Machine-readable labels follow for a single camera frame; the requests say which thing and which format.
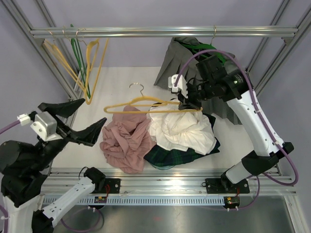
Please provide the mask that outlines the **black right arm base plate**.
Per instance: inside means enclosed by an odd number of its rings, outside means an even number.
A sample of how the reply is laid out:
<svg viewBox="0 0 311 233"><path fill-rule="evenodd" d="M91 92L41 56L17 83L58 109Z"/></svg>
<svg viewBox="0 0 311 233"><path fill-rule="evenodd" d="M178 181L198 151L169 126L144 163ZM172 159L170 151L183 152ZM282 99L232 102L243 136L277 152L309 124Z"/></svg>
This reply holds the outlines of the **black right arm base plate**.
<svg viewBox="0 0 311 233"><path fill-rule="evenodd" d="M202 183L202 186L206 188L208 194L249 194L249 184L246 179L231 184L224 181L221 178L206 178Z"/></svg>

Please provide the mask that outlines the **yellow hanger of pink skirt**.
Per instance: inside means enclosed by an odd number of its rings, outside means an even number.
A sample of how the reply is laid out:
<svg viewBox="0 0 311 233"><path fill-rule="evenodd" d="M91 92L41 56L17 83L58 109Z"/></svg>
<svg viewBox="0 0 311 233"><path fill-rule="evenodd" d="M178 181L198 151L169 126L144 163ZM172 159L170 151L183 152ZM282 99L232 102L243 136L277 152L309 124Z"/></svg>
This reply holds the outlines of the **yellow hanger of pink skirt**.
<svg viewBox="0 0 311 233"><path fill-rule="evenodd" d="M129 102L124 102L115 105L109 105L104 107L104 112L108 114L148 114L148 113L183 113L183 112L201 112L203 108L199 109L184 109L184 110L152 110L152 111L111 111L110 109L123 107L123 106L131 106L131 107L159 107L159 106L167 106L167 105L179 105L176 101L165 101L159 98L146 96L143 94L144 86L140 83L131 83L128 88L132 87L133 85L141 86L140 96L132 99Z"/></svg>

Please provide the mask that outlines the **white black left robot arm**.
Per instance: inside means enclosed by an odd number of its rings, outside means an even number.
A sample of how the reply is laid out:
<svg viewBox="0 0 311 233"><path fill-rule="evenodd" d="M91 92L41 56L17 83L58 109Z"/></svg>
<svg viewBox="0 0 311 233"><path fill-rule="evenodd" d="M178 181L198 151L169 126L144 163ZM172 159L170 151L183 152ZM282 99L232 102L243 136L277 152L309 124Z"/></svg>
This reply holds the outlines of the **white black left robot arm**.
<svg viewBox="0 0 311 233"><path fill-rule="evenodd" d="M3 196L5 233L51 233L62 217L87 194L105 188L105 175L88 168L69 191L49 206L38 210L41 187L47 175L43 171L68 143L92 147L106 123L102 118L84 130L75 131L63 122L85 102L78 99L59 104L41 103L37 111L17 118L20 125L30 125L36 133L35 145L9 140L0 147L0 191Z"/></svg>

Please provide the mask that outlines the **white skirt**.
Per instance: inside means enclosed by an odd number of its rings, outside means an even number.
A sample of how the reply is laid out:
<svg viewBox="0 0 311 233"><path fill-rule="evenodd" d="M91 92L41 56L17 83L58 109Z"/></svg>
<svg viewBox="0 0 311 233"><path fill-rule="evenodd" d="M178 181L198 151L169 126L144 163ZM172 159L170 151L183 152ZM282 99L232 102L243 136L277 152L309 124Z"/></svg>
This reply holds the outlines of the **white skirt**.
<svg viewBox="0 0 311 233"><path fill-rule="evenodd" d="M201 155L209 154L217 142L209 118L202 112L175 113L174 110L178 110L178 105L150 109L148 132L151 138L165 150L193 149Z"/></svg>

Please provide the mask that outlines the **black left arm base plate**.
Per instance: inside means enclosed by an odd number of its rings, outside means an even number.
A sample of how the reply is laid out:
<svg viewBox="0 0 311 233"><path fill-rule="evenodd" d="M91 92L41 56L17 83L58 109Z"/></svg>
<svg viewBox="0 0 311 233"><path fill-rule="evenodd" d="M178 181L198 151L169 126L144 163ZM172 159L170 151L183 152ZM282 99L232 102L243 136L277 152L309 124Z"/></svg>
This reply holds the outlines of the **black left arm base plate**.
<svg viewBox="0 0 311 233"><path fill-rule="evenodd" d="M119 178L106 178L102 193L106 194L119 194L121 188L121 179Z"/></svg>

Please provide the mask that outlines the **aluminium frame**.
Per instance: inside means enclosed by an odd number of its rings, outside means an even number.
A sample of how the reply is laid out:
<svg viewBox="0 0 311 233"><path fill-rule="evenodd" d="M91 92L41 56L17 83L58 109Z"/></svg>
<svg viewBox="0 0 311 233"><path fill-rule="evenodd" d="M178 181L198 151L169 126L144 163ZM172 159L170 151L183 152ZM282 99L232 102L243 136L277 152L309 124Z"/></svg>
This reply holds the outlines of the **aluminium frame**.
<svg viewBox="0 0 311 233"><path fill-rule="evenodd" d="M309 60L311 3L308 0L3 0L0 3L0 124L30 113L42 102L62 103L83 93L44 46L70 48L71 38L86 50L99 39L90 73L92 102L69 118L83 130L112 115L104 107L140 95L169 100L168 90L154 86L173 37L196 37L235 55L246 68L259 104L283 141L291 142L290 157L299 182L286 159L270 170L270 177L250 179L250 193L241 195L238 210L219 206L105 205L104 233L308 233L310 205L311 62ZM220 152L169 170L150 164L138 174L110 166L96 144L69 143L46 170L41 200L59 198L77 182L84 166L121 179L113 196L209 195L202 182L220 176L253 149L243 125L217 118L214 134Z"/></svg>

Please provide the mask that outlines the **grey pleated skirt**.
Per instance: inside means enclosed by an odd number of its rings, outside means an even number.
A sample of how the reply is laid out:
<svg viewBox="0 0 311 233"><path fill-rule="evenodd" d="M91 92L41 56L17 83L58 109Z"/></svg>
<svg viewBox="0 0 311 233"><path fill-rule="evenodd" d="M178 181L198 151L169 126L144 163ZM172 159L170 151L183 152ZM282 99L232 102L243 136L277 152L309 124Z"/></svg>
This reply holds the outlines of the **grey pleated skirt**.
<svg viewBox="0 0 311 233"><path fill-rule="evenodd" d="M186 61L193 55L191 51L183 47L180 42L185 42L190 45L198 45L201 42L195 37L174 37L171 39L168 49L165 54L164 61L154 82L154 86L168 90L168 78L178 74ZM202 80L196 64L205 58L197 60L193 59L183 71L183 76L186 81L191 80L192 84L198 84ZM234 125L241 125L241 121L226 102L219 98L213 98L202 102L203 112L206 114L215 114L222 119L229 120Z"/></svg>

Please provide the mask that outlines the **teal plastic basin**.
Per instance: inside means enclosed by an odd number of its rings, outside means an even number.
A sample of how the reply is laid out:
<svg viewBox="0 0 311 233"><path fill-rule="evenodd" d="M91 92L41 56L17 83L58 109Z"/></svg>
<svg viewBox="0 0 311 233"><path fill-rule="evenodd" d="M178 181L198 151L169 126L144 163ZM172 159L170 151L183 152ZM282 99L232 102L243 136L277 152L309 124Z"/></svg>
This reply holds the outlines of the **teal plastic basin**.
<svg viewBox="0 0 311 233"><path fill-rule="evenodd" d="M175 165L172 163L151 163L149 162L149 164L153 168L158 169L158 170L169 170L175 167Z"/></svg>

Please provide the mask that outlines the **yellow plastic hanger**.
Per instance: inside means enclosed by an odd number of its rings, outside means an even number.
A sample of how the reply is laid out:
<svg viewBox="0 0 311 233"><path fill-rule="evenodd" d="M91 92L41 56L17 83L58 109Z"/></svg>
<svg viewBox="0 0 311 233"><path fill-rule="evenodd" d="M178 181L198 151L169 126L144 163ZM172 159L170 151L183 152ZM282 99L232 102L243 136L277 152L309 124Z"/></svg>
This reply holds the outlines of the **yellow plastic hanger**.
<svg viewBox="0 0 311 233"><path fill-rule="evenodd" d="M82 92L86 91L85 85L83 85L82 81L78 78L77 74L73 71L72 67L57 47L55 42L55 37L53 33L49 30L47 32L52 36L53 43L49 40L45 39L43 44L48 49L48 51L54 56L54 58L59 62L59 64L65 69L65 71L71 76L74 82L78 85L78 87L82 90Z"/></svg>

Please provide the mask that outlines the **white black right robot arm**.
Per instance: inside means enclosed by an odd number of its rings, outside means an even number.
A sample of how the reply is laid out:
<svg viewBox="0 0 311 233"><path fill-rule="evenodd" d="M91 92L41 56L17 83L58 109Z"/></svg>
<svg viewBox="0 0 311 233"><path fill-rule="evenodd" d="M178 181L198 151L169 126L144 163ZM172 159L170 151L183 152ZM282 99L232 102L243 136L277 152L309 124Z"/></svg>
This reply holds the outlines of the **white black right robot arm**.
<svg viewBox="0 0 311 233"><path fill-rule="evenodd" d="M244 126L253 150L220 177L225 192L232 192L238 183L252 176L266 175L282 158L289 160L294 150L276 133L262 110L245 71L230 54L223 52L224 63L212 50L212 56L197 63L201 80L198 85L185 81L182 73L169 78L172 92L178 94L179 109L198 110L204 100L219 97L232 109Z"/></svg>

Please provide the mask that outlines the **pink pleated skirt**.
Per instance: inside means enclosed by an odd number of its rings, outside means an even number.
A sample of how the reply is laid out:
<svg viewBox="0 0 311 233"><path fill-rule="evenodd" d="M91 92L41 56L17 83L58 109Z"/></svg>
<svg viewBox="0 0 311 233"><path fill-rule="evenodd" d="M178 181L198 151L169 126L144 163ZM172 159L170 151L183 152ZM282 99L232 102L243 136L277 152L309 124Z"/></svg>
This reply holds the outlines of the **pink pleated skirt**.
<svg viewBox="0 0 311 233"><path fill-rule="evenodd" d="M140 110L125 106L122 114L114 114L102 129L100 149L106 162L124 173L136 174L144 169L144 156L156 145L148 129L150 119Z"/></svg>

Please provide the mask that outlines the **green hanger of plaid skirt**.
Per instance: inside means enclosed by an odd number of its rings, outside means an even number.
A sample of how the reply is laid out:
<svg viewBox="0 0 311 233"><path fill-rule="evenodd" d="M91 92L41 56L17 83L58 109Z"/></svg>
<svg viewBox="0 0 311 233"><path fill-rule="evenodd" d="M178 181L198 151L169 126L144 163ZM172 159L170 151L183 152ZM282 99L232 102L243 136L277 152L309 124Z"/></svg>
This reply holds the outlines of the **green hanger of plaid skirt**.
<svg viewBox="0 0 311 233"><path fill-rule="evenodd" d="M89 88L89 85L86 85L86 64L84 62L84 58L83 58L83 54L82 54L82 50L80 46L80 41L75 38L71 38L71 39L68 38L68 40L70 40L71 48L73 50L76 61L78 63L78 68L79 68L80 75L81 75L80 76L81 80L79 80L79 82L83 84L83 88L87 87L86 95L87 97L90 98L91 97L90 88Z"/></svg>

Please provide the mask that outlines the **green plastic hanger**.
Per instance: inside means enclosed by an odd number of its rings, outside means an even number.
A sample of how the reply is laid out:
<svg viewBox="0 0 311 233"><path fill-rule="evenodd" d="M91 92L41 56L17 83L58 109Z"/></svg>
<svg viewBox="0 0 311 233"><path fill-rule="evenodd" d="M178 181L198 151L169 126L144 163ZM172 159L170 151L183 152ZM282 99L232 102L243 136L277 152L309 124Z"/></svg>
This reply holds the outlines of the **green plastic hanger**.
<svg viewBox="0 0 311 233"><path fill-rule="evenodd" d="M213 47L213 45L212 45L212 41L213 41L213 39L215 38L215 36L216 36L216 32L217 32L217 28L216 28L216 26L214 25L213 26L213 28L214 28L214 33L213 33L213 37L212 37L212 39L211 39L211 42L210 42L210 44L203 44L203 43L199 43L198 45L190 45L190 44L186 44L185 42L180 42L180 44L183 46L183 47L185 47L185 48L187 48L189 51L191 51L192 52L192 54L194 55L194 54L196 54L196 53L198 53L198 52L200 52L200 51L203 51L203 50L217 50L215 47ZM196 58L197 60L199 59L201 59L200 57L202 57L202 59L203 58L208 58L208 57L210 57L211 55L210 55L210 53L204 53L204 54L201 54L201 55L199 55L198 56L198 58ZM218 57L218 59L219 59L219 61L221 62L221 63L225 63L226 62L226 60L225 60L225 58L223 57L223 55L221 54L221 53L217 53L216 52L216 56Z"/></svg>

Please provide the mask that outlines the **green navy plaid skirt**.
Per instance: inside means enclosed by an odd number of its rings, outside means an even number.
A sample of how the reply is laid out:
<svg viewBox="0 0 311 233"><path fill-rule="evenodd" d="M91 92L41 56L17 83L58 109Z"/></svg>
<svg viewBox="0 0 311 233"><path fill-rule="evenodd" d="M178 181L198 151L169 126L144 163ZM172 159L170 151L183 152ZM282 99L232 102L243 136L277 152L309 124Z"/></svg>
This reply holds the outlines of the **green navy plaid skirt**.
<svg viewBox="0 0 311 233"><path fill-rule="evenodd" d="M187 151L181 150L165 150L158 145L155 145L145 156L144 160L148 163L172 163L175 166L191 163L194 160L203 158L205 156L219 153L220 142L216 139L216 144L212 151L208 154L202 155L197 153L194 149L188 148Z"/></svg>

